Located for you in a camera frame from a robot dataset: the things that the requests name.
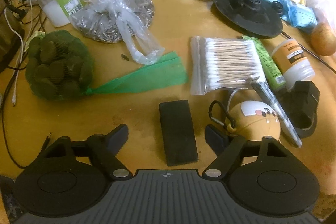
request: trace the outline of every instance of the plastic bag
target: plastic bag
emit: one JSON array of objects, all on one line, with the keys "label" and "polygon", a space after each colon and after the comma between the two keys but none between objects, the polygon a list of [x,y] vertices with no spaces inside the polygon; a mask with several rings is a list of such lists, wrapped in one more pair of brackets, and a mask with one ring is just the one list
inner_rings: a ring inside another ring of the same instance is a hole
[{"label": "plastic bag", "polygon": [[328,23],[336,36],[336,4],[334,0],[306,0],[320,23]]},{"label": "plastic bag", "polygon": [[193,37],[192,95],[219,88],[251,89],[251,81],[266,82],[252,40]]},{"label": "plastic bag", "polygon": [[[154,13],[151,0],[82,1],[87,5],[69,20],[84,36],[103,42],[117,42],[122,38],[132,58],[140,64],[154,64],[162,56],[165,49],[147,27]],[[133,34],[145,56],[137,49]]]}]

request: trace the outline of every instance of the green tube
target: green tube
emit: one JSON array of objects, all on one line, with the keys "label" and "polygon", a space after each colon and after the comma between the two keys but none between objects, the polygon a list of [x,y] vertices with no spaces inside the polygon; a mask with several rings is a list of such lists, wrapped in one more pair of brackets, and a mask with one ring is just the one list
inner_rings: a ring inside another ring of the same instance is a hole
[{"label": "green tube", "polygon": [[255,48],[257,50],[259,59],[261,61],[262,69],[264,70],[266,79],[273,91],[278,91],[286,84],[285,78],[282,76],[277,65],[265,49],[263,43],[255,37],[243,36],[243,39],[253,40]]}]

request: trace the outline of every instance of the plastic zip bag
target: plastic zip bag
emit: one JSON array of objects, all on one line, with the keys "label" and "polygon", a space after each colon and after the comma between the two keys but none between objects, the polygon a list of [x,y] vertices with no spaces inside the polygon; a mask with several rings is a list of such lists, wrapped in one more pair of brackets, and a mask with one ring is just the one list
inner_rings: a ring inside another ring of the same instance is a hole
[{"label": "plastic zip bag", "polygon": [[193,37],[192,95],[219,88],[252,89],[251,81],[266,82],[252,40]]}]

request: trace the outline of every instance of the white cable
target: white cable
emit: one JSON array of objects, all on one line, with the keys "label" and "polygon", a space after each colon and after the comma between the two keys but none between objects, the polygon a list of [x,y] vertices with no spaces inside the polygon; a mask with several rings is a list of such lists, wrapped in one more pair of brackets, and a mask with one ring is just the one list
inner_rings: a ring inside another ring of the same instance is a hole
[{"label": "white cable", "polygon": [[[23,42],[22,36],[21,36],[18,32],[16,32],[16,31],[12,28],[11,24],[9,23],[9,20],[8,20],[8,18],[7,18],[7,8],[5,8],[5,13],[4,13],[4,14],[5,14],[5,18],[6,18],[6,21],[7,21],[7,24],[8,24],[8,26],[9,26],[9,28],[10,28],[10,29],[12,30],[12,32],[15,33],[15,34],[20,38],[20,40],[21,40],[21,54],[18,56],[18,58],[17,58],[17,60],[16,60],[16,67],[17,67],[18,64],[19,64],[19,62],[18,62],[19,57],[20,57],[20,63],[22,62],[23,50],[24,50],[24,42]],[[16,74],[15,84],[16,84],[18,75],[19,75],[19,72],[17,72],[17,74]],[[12,97],[12,104],[13,104],[13,105],[16,104],[16,85],[15,85],[15,88],[14,88],[14,94],[13,94],[13,97]]]},{"label": "white cable", "polygon": [[[30,23],[30,29],[29,29],[29,32],[28,32],[28,36],[26,38],[26,41],[29,39],[29,35],[32,31],[32,28],[33,28],[33,5],[32,5],[32,0],[29,0],[30,2],[30,13],[31,13],[31,23]],[[21,59],[20,59],[20,63],[22,62],[22,56],[23,56],[23,51],[24,51],[24,45],[26,43],[24,43],[22,45],[22,48],[21,48]],[[13,97],[12,97],[12,105],[13,106],[16,106],[16,85],[17,85],[17,78],[19,77],[19,71],[17,72],[16,74],[16,78],[15,78],[15,82],[14,82],[14,92],[13,92]]]}]

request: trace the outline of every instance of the green mesh bag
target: green mesh bag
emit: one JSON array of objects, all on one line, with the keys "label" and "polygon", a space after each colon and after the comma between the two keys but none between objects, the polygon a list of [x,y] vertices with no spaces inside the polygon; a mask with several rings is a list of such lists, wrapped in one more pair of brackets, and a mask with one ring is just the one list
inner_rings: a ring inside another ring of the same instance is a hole
[{"label": "green mesh bag", "polygon": [[92,82],[93,59],[68,31],[35,37],[28,48],[26,79],[35,95],[47,100],[79,97]]},{"label": "green mesh bag", "polygon": [[35,95],[47,100],[73,99],[81,95],[139,93],[188,82],[188,75],[176,52],[153,65],[95,89],[90,88],[93,59],[87,47],[65,30],[35,37],[28,48],[26,78]]}]

